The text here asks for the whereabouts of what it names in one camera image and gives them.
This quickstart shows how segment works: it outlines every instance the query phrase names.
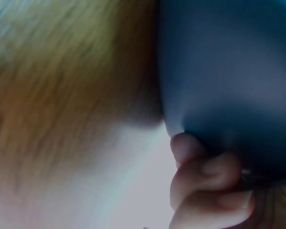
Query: skin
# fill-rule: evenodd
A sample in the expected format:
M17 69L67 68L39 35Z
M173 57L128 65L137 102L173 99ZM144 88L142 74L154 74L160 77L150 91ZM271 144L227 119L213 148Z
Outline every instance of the skin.
M171 148L178 171L171 185L170 229L286 229L286 187L233 192L241 176L233 154L208 158L185 133L172 138ZM212 175L205 175L206 164L212 165Z

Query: fingernail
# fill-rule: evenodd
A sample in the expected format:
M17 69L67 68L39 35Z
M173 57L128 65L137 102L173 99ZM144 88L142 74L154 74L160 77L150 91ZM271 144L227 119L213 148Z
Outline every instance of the fingernail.
M181 164L176 162L176 167L177 167L177 169L179 169L181 167Z
M217 203L224 208L246 209L249 206L253 191L225 194L217 199Z
M193 152L200 154L204 151L194 136L185 133L173 136L171 144L174 157L179 164L189 161Z
M222 171L222 164L225 158L226 154L221 154L220 156L207 161L201 167L202 174L207 176L214 176L220 174Z

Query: finger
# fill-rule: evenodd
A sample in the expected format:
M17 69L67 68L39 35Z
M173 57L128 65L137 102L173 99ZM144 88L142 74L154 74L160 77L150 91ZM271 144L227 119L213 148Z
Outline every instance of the finger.
M179 165L207 155L203 145L194 136L187 133L173 136L171 139L171 149Z
M176 210L183 199L197 191L223 191L233 188L241 176L241 166L233 154L223 154L209 161L184 164L171 183L171 206Z
M169 229L222 229L240 224L252 214L251 194L194 193L177 209Z

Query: dark blue fabric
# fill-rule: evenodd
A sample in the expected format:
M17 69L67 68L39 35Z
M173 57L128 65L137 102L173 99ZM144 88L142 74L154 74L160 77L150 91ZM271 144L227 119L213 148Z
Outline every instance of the dark blue fabric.
M157 51L170 136L286 178L286 0L161 0Z

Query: hand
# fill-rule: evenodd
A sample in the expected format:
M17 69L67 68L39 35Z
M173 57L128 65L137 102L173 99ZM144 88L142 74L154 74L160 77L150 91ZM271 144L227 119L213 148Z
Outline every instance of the hand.
M182 133L171 140L178 171L171 185L170 229L286 229L286 187L233 192L241 165L233 154L208 158Z

